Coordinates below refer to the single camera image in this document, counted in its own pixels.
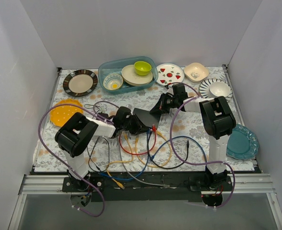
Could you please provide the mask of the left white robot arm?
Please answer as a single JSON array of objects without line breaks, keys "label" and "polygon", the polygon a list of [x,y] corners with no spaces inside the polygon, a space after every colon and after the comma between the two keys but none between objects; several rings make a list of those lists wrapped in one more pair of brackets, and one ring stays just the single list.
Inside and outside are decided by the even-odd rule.
[{"label": "left white robot arm", "polygon": [[79,112],[75,113],[55,135],[59,148],[65,151],[69,174],[74,178],[73,186],[80,192],[89,188],[89,179],[85,177],[89,170],[82,157],[92,137],[115,138],[122,131],[138,135],[149,129],[136,114],[123,106],[111,119],[100,115],[93,119]]}]

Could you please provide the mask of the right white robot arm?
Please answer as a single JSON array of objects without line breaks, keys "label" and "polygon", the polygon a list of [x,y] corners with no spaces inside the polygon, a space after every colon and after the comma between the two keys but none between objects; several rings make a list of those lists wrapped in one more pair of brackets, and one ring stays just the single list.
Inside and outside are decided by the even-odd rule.
[{"label": "right white robot arm", "polygon": [[205,165],[204,183],[209,190],[218,189],[227,179],[226,150],[228,140],[236,126],[235,117],[224,96],[217,98],[189,98],[184,83],[176,83],[163,93],[151,114],[162,115],[177,108],[179,111],[201,114],[203,126],[209,135],[209,158]]}]

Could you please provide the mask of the black network switch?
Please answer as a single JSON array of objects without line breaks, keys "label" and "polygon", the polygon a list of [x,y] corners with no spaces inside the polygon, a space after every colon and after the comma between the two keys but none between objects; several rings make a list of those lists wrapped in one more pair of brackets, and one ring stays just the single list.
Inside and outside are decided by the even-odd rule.
[{"label": "black network switch", "polygon": [[149,128],[152,128],[154,125],[156,128],[159,126],[160,114],[151,114],[147,110],[139,109],[139,108],[134,108],[133,114],[137,116],[137,118],[146,126]]}]

